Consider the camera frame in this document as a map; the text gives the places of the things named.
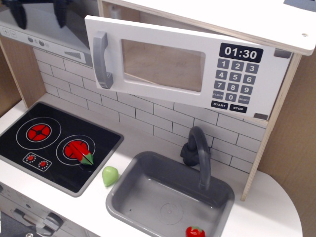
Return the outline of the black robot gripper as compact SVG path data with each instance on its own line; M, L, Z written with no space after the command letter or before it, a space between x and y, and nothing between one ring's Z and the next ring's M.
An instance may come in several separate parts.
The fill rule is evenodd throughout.
M66 25L68 5L72 2L72 0L17 0L17 2L9 2L9 8L17 25L21 29L26 29L27 18L23 4L53 3L54 14L60 28L63 28Z

